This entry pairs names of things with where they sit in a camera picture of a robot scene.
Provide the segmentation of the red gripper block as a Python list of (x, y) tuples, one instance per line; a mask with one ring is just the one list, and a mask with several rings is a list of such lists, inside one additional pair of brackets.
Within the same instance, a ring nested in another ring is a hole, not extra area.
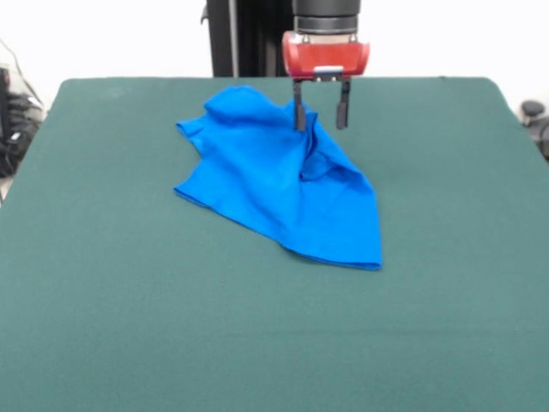
[[(305, 131), (306, 114), (302, 102), (302, 81), (317, 78), (361, 76), (371, 47), (354, 34), (305, 35), (286, 31), (282, 36), (282, 57), (286, 73), (293, 79), (294, 129)], [(348, 126), (351, 80), (341, 80), (341, 98), (336, 110), (336, 127)]]

